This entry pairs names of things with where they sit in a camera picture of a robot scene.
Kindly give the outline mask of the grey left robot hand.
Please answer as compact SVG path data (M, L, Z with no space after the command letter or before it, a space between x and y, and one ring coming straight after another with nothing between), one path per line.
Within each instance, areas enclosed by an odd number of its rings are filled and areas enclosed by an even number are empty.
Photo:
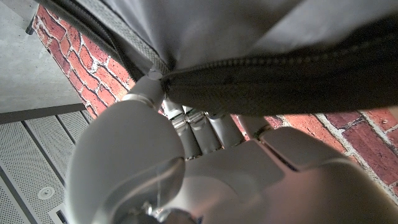
M150 72L76 143L68 223L396 223L354 162L294 128L186 160Z

